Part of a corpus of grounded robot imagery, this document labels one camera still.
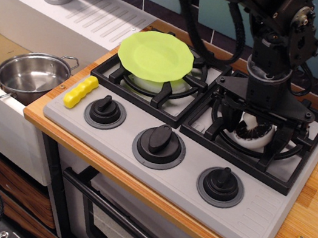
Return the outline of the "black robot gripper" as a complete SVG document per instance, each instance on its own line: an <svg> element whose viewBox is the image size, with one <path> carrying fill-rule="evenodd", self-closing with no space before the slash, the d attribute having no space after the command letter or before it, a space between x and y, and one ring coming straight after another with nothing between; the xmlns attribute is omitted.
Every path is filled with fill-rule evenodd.
<svg viewBox="0 0 318 238"><path fill-rule="evenodd" d="M289 123L297 127L314 122L315 115L288 89L291 73L274 76L250 65L247 71L247 77L220 76L215 81L223 95L221 112L227 131L235 130L244 112L272 124ZM277 127L268 146L268 158L274 158L285 148L293 132L294 129L289 126Z"/></svg>

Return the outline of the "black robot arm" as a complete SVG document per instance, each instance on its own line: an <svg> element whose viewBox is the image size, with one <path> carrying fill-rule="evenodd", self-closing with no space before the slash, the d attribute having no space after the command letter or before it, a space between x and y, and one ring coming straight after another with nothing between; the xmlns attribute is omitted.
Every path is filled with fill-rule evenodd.
<svg viewBox="0 0 318 238"><path fill-rule="evenodd" d="M261 153L229 140L228 145L236 151L267 164L310 150L311 145L304 140L314 114L297 101L291 75L297 68L310 75L307 61L317 55L313 0L227 0L236 35L234 54L227 60L208 51L198 34L189 0L179 1L192 44L209 64L229 65L240 58L245 44L240 6L249 14L254 40L247 62L248 76L227 76L216 81L213 124L205 138L214 141L236 131L246 113L256 118L258 128L271 129L274 134Z"/></svg>

